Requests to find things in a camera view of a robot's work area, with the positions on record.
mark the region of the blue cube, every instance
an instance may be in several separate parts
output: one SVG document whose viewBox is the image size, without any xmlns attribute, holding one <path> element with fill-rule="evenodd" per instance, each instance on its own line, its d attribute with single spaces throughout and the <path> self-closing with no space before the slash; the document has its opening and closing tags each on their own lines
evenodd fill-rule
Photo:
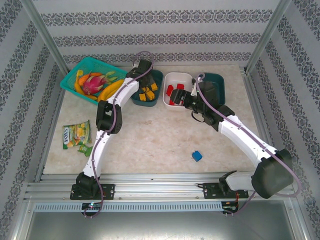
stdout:
<svg viewBox="0 0 320 240">
<path fill-rule="evenodd" d="M 198 151 L 193 152 L 192 153 L 192 157 L 196 162 L 198 162 L 198 161 L 200 161 L 202 159 L 202 155 Z"/>
</svg>

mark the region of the snack bag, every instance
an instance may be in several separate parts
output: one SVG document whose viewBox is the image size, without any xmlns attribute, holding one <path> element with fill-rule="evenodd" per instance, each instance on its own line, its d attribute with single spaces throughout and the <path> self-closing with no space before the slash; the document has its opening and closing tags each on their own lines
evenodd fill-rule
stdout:
<svg viewBox="0 0 320 240">
<path fill-rule="evenodd" d="M 90 143 L 91 131 L 89 120 L 80 124 L 66 125 L 62 127 L 63 149 Z"/>
<path fill-rule="evenodd" d="M 78 152 L 83 153 L 86 157 L 89 157 L 92 151 L 92 146 L 81 145 Z"/>
</svg>

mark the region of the white bowl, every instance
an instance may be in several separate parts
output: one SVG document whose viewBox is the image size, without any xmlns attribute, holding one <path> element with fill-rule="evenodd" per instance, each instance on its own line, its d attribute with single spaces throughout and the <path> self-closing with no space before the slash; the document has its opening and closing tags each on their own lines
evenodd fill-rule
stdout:
<svg viewBox="0 0 320 240">
<path fill-rule="evenodd" d="M 168 86 L 172 85 L 173 89 L 177 89 L 177 84 L 183 84 L 184 90 L 191 92 L 193 87 L 192 76 L 184 72 L 169 72 L 167 75 L 165 75 L 162 100 L 165 108 L 174 111 L 183 111 L 186 110 L 184 106 L 170 105 L 170 97 L 167 95 Z"/>
</svg>

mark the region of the marble surface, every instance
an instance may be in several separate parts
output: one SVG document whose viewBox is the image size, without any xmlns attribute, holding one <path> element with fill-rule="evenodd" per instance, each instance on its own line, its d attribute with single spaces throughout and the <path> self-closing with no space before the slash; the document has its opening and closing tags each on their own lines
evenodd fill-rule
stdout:
<svg viewBox="0 0 320 240">
<path fill-rule="evenodd" d="M 157 66 L 169 72 L 220 74 L 224 78 L 226 105 L 255 134 L 257 126 L 237 65 Z M 44 174 L 78 174 L 88 161 L 79 146 L 62 147 L 62 126 L 90 120 L 96 136 L 97 106 L 66 91 L 46 160 Z M 165 108 L 162 92 L 154 107 L 137 106 L 131 100 L 122 108 L 123 125 L 114 136 L 102 162 L 104 174 L 212 173 L 252 171 L 254 166 L 231 140 L 191 117 L 191 111 Z M 192 152 L 203 158 L 195 162 Z"/>
</svg>

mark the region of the teal basket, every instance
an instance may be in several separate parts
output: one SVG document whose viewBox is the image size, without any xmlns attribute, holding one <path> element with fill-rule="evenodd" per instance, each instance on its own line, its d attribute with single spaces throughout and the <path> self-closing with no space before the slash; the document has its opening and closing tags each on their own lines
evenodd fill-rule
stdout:
<svg viewBox="0 0 320 240">
<path fill-rule="evenodd" d="M 127 72 L 125 70 L 122 70 L 120 68 L 117 68 L 115 66 L 111 66 L 103 61 L 99 61 L 97 59 L 94 59 L 92 57 L 85 57 L 81 62 L 79 62 L 65 77 L 64 79 L 60 82 L 60 87 L 73 93 L 74 95 L 78 96 L 79 98 L 82 98 L 84 100 L 87 100 L 90 103 L 93 103 L 95 105 L 98 105 L 97 101 L 94 101 L 80 93 L 77 93 L 75 91 L 75 82 L 76 82 L 76 75 L 77 71 L 82 70 L 83 75 L 89 74 L 90 72 L 92 73 L 102 73 L 106 74 L 107 72 L 112 72 L 115 71 L 115 74 L 111 75 L 110 77 L 117 77 L 117 80 L 120 79 L 125 79 Z"/>
</svg>

